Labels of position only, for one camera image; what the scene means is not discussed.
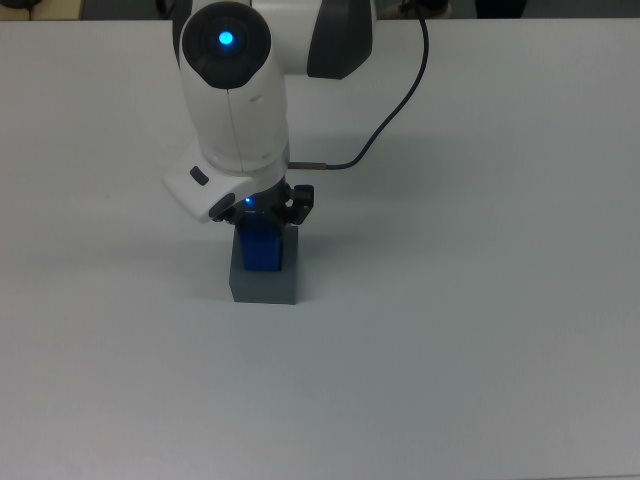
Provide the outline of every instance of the tabletop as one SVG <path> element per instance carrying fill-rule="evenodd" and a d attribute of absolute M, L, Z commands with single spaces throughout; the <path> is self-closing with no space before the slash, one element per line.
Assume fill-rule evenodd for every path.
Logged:
<path fill-rule="evenodd" d="M 164 22 L 0 24 L 0 477 L 640 474 L 640 22 L 430 22 L 415 98 L 316 187 L 300 303 L 243 305 Z M 377 26 L 287 79 L 292 161 L 350 160 L 419 66 Z"/>

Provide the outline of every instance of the black cable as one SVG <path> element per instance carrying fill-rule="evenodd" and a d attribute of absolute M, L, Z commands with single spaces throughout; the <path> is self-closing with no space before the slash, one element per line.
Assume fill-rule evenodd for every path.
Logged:
<path fill-rule="evenodd" d="M 416 76 L 416 79 L 414 80 L 413 85 L 411 85 L 409 92 L 405 95 L 405 97 L 398 104 L 398 106 L 393 110 L 393 112 L 391 112 L 389 116 L 380 124 L 380 126 L 373 133 L 373 135 L 371 135 L 371 138 L 369 138 L 369 141 L 362 148 L 358 156 L 353 160 L 351 160 L 350 162 L 340 163 L 337 165 L 331 165 L 331 164 L 327 165 L 324 163 L 291 162 L 289 164 L 290 169 L 293 169 L 293 170 L 345 170 L 347 168 L 351 168 L 357 165 L 358 162 L 360 162 L 360 160 L 362 160 L 362 158 L 365 156 L 367 151 L 369 151 L 369 148 L 371 148 L 371 145 L 373 145 L 373 142 L 376 141 L 378 136 L 387 127 L 387 125 L 391 123 L 391 121 L 396 117 L 396 115 L 398 115 L 398 113 L 400 113 L 400 111 L 405 107 L 407 102 L 411 99 L 411 97 L 417 90 L 418 86 L 420 85 L 420 82 L 422 81 L 422 77 L 424 76 L 424 72 L 427 68 L 427 62 L 429 60 L 429 31 L 427 30 L 427 22 L 424 19 L 424 15 L 422 15 L 422 11 L 418 6 L 418 2 L 416 0 L 410 0 L 410 1 L 413 6 L 413 9 L 416 12 L 416 15 L 418 16 L 418 20 L 420 21 L 420 28 L 422 29 L 422 38 L 424 42 L 424 50 L 422 52 L 422 63 L 420 64 L 420 70 L 418 71 L 418 75 Z"/>
<path fill-rule="evenodd" d="M 165 14 L 165 16 L 164 16 L 164 20 L 169 20 L 169 19 L 171 18 L 171 15 L 173 14 L 173 9 L 174 9 L 174 7 L 176 6 L 176 2 L 177 2 L 177 1 L 178 1 L 178 0 L 175 0 L 175 1 L 171 4 L 171 6 L 169 7 L 169 9 L 167 10 L 167 13 L 166 13 L 166 14 Z"/>

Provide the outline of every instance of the gray block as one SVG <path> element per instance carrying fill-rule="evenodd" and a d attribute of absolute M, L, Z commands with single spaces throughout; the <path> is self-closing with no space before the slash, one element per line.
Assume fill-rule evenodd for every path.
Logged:
<path fill-rule="evenodd" d="M 298 286 L 298 227 L 287 226 L 283 232 L 282 270 L 254 272 L 245 270 L 240 236 L 233 237 L 229 286 L 238 303 L 295 305 Z"/>

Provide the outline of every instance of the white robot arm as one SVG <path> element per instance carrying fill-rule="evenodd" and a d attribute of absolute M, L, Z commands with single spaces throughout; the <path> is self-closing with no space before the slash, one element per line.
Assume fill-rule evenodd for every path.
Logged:
<path fill-rule="evenodd" d="M 284 75 L 344 78 L 375 18 L 373 0 L 195 0 L 178 50 L 196 139 L 164 177 L 180 205 L 204 223 L 283 182 Z"/>

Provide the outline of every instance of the blue block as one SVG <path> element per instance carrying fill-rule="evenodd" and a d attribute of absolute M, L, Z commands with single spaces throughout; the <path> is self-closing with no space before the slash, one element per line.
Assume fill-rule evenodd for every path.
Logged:
<path fill-rule="evenodd" d="M 277 272 L 282 268 L 282 233 L 278 226 L 256 215 L 238 229 L 245 270 Z"/>

